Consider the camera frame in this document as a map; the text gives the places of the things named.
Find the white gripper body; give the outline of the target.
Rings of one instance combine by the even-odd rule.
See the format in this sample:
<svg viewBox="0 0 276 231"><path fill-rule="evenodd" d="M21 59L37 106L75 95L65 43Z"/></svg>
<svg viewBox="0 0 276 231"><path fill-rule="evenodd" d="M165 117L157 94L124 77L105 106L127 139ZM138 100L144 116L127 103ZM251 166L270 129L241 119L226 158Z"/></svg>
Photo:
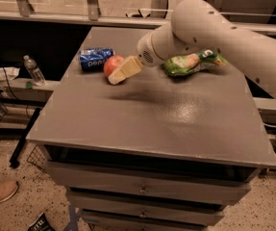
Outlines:
<svg viewBox="0 0 276 231"><path fill-rule="evenodd" d="M153 67L164 62L164 58L158 53L158 38L157 32L150 32L138 41L138 58L146 66Z"/></svg>

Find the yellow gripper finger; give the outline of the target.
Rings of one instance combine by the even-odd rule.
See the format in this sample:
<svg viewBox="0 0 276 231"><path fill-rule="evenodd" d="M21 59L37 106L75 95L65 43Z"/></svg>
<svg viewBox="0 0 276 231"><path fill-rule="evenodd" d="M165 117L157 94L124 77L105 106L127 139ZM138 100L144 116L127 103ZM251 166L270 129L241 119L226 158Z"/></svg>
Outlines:
<svg viewBox="0 0 276 231"><path fill-rule="evenodd" d="M140 62L138 57L129 56L127 58L124 58L124 61L107 78L111 84L117 85L125 79L140 73L141 70L142 63Z"/></svg>

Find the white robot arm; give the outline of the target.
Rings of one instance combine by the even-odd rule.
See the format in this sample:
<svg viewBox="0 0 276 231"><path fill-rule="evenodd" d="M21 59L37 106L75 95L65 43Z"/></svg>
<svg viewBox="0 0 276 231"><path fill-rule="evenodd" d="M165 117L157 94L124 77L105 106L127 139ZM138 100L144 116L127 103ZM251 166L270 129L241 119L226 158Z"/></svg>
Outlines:
<svg viewBox="0 0 276 231"><path fill-rule="evenodd" d="M213 49L276 99L276 39L243 29L204 0L183 0L171 20L138 41L137 54L109 76L111 84L180 55Z"/></svg>

